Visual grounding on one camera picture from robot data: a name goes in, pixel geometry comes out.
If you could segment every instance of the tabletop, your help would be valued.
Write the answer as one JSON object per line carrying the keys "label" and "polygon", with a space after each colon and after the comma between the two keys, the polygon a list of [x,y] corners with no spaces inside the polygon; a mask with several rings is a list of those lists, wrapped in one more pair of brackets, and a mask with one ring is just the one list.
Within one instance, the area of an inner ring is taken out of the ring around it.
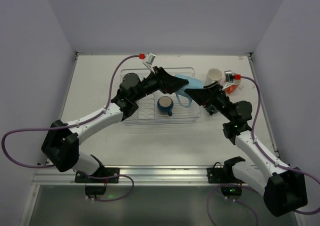
{"label": "tabletop", "polygon": [[[62,121],[81,118],[103,107],[108,99],[111,76],[118,63],[127,55],[80,55],[63,110]],[[192,67],[195,77],[205,80],[211,68],[232,70],[243,76],[253,73],[246,56],[171,55],[157,56],[154,65],[164,68]],[[137,58],[125,62],[115,76],[112,97],[120,84],[123,69],[144,68]],[[241,81],[230,94],[230,100],[252,103],[254,117],[258,96],[254,84]],[[223,134],[223,123],[228,122],[220,113],[209,116],[201,107],[201,116],[189,124],[126,125],[123,122],[109,126],[87,139],[80,151],[96,156],[105,165],[158,165],[189,166],[223,163],[235,156],[250,159]],[[273,152],[273,144],[263,111],[257,120],[256,136]]]}

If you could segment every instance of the wire basket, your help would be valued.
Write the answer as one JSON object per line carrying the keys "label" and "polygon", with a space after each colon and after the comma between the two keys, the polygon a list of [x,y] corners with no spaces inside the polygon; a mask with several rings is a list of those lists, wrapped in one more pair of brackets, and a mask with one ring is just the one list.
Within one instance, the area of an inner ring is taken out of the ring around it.
{"label": "wire basket", "polygon": [[[181,74],[189,77],[195,77],[195,71],[192,67],[180,68],[165,68],[171,75]],[[150,71],[148,69],[125,69],[121,71],[121,81],[127,73],[136,73],[140,80],[146,78]],[[166,113],[160,112],[157,107],[157,102],[162,96],[169,96],[173,100],[172,116],[169,117]],[[188,98],[180,96],[180,101],[183,104],[188,104]],[[181,106],[177,100],[175,93],[163,94],[156,91],[143,99],[137,101],[139,108],[135,113],[123,121],[126,125],[150,125],[150,124],[179,124],[179,123],[193,123],[201,115],[199,105],[192,101],[189,108]]]}

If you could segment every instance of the white mug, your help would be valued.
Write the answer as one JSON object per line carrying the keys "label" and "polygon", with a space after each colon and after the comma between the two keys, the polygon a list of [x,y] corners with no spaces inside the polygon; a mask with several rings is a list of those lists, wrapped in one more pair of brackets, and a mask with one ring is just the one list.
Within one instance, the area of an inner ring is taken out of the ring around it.
{"label": "white mug", "polygon": [[212,68],[206,74],[204,86],[211,85],[214,82],[220,82],[222,80],[222,71],[217,68]]}

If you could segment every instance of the purple cable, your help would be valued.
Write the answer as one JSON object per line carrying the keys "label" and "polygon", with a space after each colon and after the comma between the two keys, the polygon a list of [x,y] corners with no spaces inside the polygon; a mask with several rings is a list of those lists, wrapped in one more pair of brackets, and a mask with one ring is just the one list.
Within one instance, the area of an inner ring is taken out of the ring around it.
{"label": "purple cable", "polygon": [[[108,101],[105,105],[105,108],[108,108],[109,104],[110,104],[110,100],[111,100],[111,92],[112,92],[112,85],[113,85],[113,82],[114,82],[114,79],[115,79],[115,76],[116,76],[116,72],[117,70],[119,69],[119,67],[128,59],[130,58],[135,58],[135,57],[139,57],[139,55],[133,55],[133,56],[129,56],[129,57],[126,57],[124,58],[118,65],[117,67],[115,68],[115,71],[113,72],[113,75],[111,77],[111,82],[110,82],[110,87],[109,87],[109,95],[108,95]],[[87,119],[86,121],[83,121],[81,123],[79,123],[79,125],[84,125],[88,122],[91,122],[93,120],[95,120],[96,118],[100,117],[102,114],[104,113],[104,111],[101,111],[99,112],[96,116],[92,117],[92,118],[89,118]],[[24,164],[24,163],[20,163],[16,160],[14,160],[7,152],[7,149],[6,149],[6,145],[5,145],[5,141],[6,141],[6,137],[8,137],[10,134],[13,134],[13,133],[18,133],[18,132],[33,132],[33,131],[56,131],[56,130],[63,130],[63,129],[67,129],[67,128],[72,128],[72,127],[76,127],[77,125],[76,124],[73,124],[73,125],[67,125],[67,126],[63,126],[63,127],[35,127],[35,128],[21,128],[21,129],[15,129],[15,130],[12,130],[12,131],[9,131],[7,133],[5,133],[1,139],[1,148],[3,150],[3,153],[4,155],[11,161],[13,162],[14,164],[16,165],[19,165],[21,167],[27,167],[27,168],[47,168],[47,167],[54,167],[54,165],[27,165],[27,164]]]}
{"label": "purple cable", "polygon": [[[241,188],[245,188],[245,189],[248,189],[248,190],[253,190],[251,187],[249,186],[244,186],[244,185],[235,185],[235,184],[219,184],[217,186],[215,186],[211,192],[209,193],[209,195],[207,196],[206,198],[206,212],[210,218],[210,221],[213,223],[213,225],[217,226],[217,223],[214,221],[214,219],[212,218],[211,216],[211,213],[210,213],[210,210],[209,210],[209,200],[210,200],[210,197],[211,195],[213,194],[213,192],[219,188],[219,187],[241,187]],[[242,204],[244,206],[246,206],[253,214],[254,214],[254,217],[255,217],[255,226],[258,226],[259,224],[259,220],[258,220],[258,215],[257,213],[249,206],[247,205],[246,203],[244,202],[241,202],[241,201],[238,201],[238,200],[235,200],[235,202],[239,203],[239,204]]]}
{"label": "purple cable", "polygon": [[[258,84],[256,83],[256,81],[250,77],[244,77],[244,76],[241,76],[241,78],[243,79],[247,79],[249,81],[252,81],[254,84],[255,84],[255,87],[256,87],[256,90],[257,90],[257,93],[258,93],[258,108],[256,110],[256,114],[255,114],[255,117],[254,117],[254,120],[253,120],[253,123],[252,123],[252,131],[251,131],[251,136],[252,138],[255,138],[255,134],[254,134],[254,130],[255,130],[255,126],[256,126],[256,122],[257,122],[257,118],[258,118],[258,113],[259,113],[259,110],[260,110],[260,104],[261,104],[261,93],[260,93],[260,88],[258,86]],[[259,149],[259,151],[273,164],[275,164],[276,162],[270,158],[264,151],[263,149],[260,147],[260,145],[257,143],[257,142],[254,142],[256,147]],[[315,176],[313,176],[312,174],[308,173],[308,172],[305,172],[305,171],[302,171],[302,170],[297,170],[297,169],[294,169],[294,168],[290,168],[290,167],[285,167],[285,166],[282,166],[282,165],[277,165],[279,168],[282,168],[282,169],[285,169],[285,170],[290,170],[290,171],[293,171],[293,172],[297,172],[297,173],[302,173],[312,179],[314,179],[319,185],[320,185],[320,180],[317,179]],[[319,213],[320,212],[320,207],[317,208],[316,210],[314,211],[308,211],[308,212],[303,212],[303,211],[299,211],[299,210],[295,210],[296,213],[300,213],[300,214],[305,214],[305,215],[313,215],[313,214],[316,214],[316,213]]]}
{"label": "purple cable", "polygon": [[134,180],[131,177],[129,177],[128,175],[124,175],[124,174],[118,174],[118,175],[109,176],[109,177],[95,177],[95,176],[91,176],[88,174],[85,174],[85,176],[92,178],[92,179],[111,179],[111,178],[115,178],[115,177],[126,177],[126,178],[130,179],[130,181],[132,182],[131,188],[126,194],[124,194],[120,197],[117,197],[117,198],[113,198],[113,199],[99,199],[99,198],[94,199],[94,201],[99,201],[99,202],[112,202],[112,201],[117,201],[117,200],[123,199],[123,198],[127,197],[133,191],[133,188],[135,185]]}

